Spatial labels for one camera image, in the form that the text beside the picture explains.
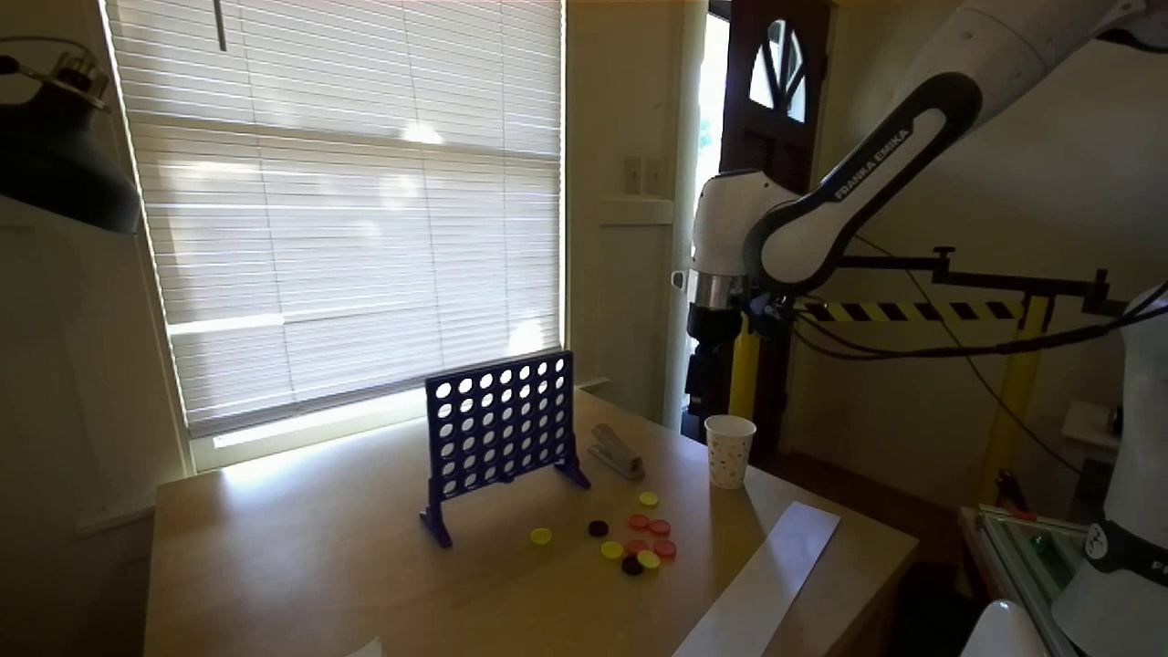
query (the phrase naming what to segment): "white paper cup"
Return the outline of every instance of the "white paper cup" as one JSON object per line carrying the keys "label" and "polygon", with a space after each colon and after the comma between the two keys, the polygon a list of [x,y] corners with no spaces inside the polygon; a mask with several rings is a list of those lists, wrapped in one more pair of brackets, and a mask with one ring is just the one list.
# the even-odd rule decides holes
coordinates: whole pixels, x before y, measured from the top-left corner
{"label": "white paper cup", "polygon": [[753,460],[756,423],[743,417],[709,417],[704,445],[709,445],[709,486],[710,490],[740,490],[743,463]]}

